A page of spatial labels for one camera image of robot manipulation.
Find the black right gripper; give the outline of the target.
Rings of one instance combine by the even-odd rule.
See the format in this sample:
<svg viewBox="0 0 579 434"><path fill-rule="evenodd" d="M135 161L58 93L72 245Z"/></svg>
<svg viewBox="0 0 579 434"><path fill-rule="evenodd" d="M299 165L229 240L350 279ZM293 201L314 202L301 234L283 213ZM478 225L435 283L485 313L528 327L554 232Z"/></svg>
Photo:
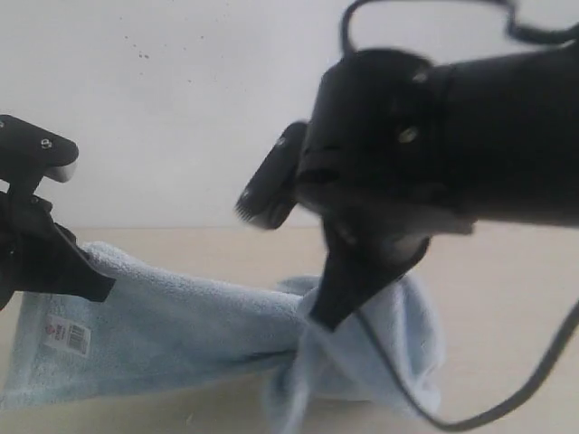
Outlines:
<svg viewBox="0 0 579 434"><path fill-rule="evenodd" d="M322 76L297 175L330 269L409 269L440 235L470 235L444 145L460 62L346 50Z"/></svg>

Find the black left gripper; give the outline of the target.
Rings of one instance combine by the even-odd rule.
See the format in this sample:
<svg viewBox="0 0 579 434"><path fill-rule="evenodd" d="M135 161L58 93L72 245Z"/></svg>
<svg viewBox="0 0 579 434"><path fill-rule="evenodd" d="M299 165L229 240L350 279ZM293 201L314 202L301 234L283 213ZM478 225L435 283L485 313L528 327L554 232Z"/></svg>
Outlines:
<svg viewBox="0 0 579 434"><path fill-rule="evenodd" d="M77 236L52 218L52 204L10 183L1 192L1 308L17 292L104 302L116 280L98 271Z"/></svg>

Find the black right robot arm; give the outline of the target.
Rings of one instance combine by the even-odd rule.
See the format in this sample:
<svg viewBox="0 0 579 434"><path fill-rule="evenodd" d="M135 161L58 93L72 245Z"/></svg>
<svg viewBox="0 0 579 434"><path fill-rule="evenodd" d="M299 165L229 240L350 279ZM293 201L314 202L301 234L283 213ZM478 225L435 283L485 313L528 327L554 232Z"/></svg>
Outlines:
<svg viewBox="0 0 579 434"><path fill-rule="evenodd" d="M327 260L311 317L337 328L439 234L578 223L578 50L436 65L364 50L322 77L297 175Z"/></svg>

